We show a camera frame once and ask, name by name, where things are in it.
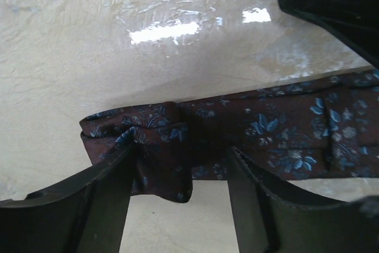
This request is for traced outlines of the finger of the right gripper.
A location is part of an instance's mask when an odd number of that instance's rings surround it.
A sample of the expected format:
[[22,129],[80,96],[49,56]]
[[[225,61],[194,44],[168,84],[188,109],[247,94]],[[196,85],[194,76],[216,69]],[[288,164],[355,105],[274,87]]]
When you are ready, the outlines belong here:
[[378,67],[378,0],[278,0],[281,11],[324,28]]

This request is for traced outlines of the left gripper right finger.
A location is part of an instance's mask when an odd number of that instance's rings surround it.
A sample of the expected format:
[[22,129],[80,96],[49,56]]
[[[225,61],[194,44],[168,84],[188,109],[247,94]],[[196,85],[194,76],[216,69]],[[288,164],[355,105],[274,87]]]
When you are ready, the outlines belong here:
[[240,252],[378,252],[378,196],[311,193],[228,150],[227,184]]

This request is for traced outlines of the dark brown patterned tie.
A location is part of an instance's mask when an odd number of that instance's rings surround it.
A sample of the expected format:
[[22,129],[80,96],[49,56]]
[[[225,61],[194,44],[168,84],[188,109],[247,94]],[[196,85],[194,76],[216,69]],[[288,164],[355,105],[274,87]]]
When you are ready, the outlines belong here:
[[284,180],[378,177],[378,70],[175,103],[80,122],[93,164],[137,148],[132,193],[187,202],[195,180],[225,180],[236,147]]

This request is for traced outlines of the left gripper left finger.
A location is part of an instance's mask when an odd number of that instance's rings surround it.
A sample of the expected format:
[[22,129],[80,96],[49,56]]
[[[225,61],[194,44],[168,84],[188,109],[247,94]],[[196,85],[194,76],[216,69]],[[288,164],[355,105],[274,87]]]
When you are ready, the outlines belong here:
[[23,200],[2,200],[1,252],[119,252],[135,174],[130,145]]

